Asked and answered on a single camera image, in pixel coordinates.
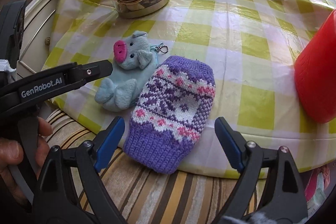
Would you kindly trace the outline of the left hand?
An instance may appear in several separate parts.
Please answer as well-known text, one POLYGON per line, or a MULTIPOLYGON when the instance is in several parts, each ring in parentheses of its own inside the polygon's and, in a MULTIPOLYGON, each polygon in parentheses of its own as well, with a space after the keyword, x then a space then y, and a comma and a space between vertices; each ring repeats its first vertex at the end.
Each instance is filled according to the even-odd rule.
MULTIPOLYGON (((41 172, 41 168, 49 153, 49 146, 44 139, 44 136, 49 136, 53 133, 51 125, 43 118, 38 117, 39 121, 39 136, 37 142, 37 150, 35 153, 35 160, 39 169, 37 177, 41 172)), ((21 145, 15 140, 8 140, 1 138, 1 178, 6 184, 6 188, 10 191, 13 198, 20 204, 27 203, 27 199, 15 180, 11 175, 8 166, 18 165, 23 160, 23 149, 21 145)))

